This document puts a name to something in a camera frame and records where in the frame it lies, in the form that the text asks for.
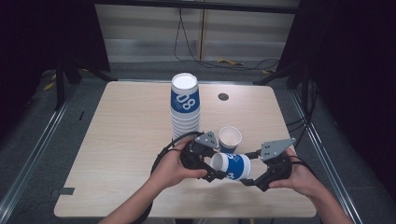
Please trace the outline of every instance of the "white wall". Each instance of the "white wall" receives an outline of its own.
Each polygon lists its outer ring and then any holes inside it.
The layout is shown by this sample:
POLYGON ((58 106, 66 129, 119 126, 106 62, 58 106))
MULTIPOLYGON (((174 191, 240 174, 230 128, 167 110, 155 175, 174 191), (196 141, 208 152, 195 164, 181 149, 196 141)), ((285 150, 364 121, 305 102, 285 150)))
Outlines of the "white wall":
MULTIPOLYGON (((282 7, 297 7, 299 3, 298 0, 213 2, 282 7)), ((96 10, 111 63, 176 60, 178 9, 96 5, 96 10)), ((274 13, 182 9, 191 51, 202 60, 280 58, 293 18, 293 15, 274 13)), ((184 38, 180 30, 177 56, 191 59, 184 38)))

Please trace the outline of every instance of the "black curtain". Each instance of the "black curtain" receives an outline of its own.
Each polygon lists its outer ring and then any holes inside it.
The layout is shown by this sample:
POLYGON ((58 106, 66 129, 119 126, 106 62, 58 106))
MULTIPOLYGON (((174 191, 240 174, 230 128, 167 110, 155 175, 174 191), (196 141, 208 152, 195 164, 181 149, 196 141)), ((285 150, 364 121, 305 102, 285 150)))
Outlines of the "black curtain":
POLYGON ((396 3, 340 1, 310 64, 351 145, 396 201, 396 3))
POLYGON ((6 0, 0 3, 0 136, 35 93, 60 55, 109 71, 94 4, 6 0))

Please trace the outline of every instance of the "hand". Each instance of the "hand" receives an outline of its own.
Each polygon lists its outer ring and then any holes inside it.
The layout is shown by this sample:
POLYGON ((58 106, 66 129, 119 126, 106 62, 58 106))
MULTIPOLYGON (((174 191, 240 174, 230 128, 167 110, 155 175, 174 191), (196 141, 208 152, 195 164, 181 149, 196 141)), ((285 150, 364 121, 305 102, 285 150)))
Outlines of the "hand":
POLYGON ((207 174, 206 170, 186 169, 180 161, 180 153, 184 146, 192 141, 186 137, 173 149, 163 156, 157 168, 154 170, 149 181, 155 181, 161 188, 166 189, 180 183, 185 178, 201 178, 207 174))
MULTIPOLYGON (((288 148, 286 153, 289 156, 295 156, 295 153, 288 148)), ((298 161, 295 157, 290 157, 292 161, 298 161)), ((310 197, 316 193, 318 189, 324 186, 315 178, 315 176, 303 165, 294 164, 291 175, 288 179, 277 180, 269 185, 270 189, 289 188, 310 197)))

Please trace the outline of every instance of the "small round object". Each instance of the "small round object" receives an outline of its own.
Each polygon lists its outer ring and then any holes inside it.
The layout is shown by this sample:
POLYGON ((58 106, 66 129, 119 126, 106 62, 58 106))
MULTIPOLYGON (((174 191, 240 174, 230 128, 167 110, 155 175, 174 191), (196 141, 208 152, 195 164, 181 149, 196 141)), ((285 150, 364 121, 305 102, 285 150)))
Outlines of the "small round object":
POLYGON ((228 96, 227 93, 220 93, 220 94, 219 94, 219 99, 222 100, 222 101, 226 101, 226 100, 228 100, 229 98, 230 98, 230 97, 228 96))

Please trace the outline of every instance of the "printed number on cup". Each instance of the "printed number on cup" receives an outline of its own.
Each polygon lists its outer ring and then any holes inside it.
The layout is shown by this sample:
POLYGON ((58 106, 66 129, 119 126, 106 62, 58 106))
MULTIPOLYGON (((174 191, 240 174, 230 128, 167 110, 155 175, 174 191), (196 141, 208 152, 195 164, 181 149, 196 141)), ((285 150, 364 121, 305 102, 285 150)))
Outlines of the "printed number on cup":
POLYGON ((227 157, 228 157, 230 160, 233 160, 234 154, 226 154, 226 155, 227 155, 227 157))
POLYGON ((176 97, 177 101, 182 104, 183 109, 189 110, 193 105, 195 105, 195 100, 190 99, 189 95, 178 95, 176 97))
POLYGON ((227 174, 227 178, 229 178, 229 179, 235 179, 235 177, 233 177, 233 173, 227 174))

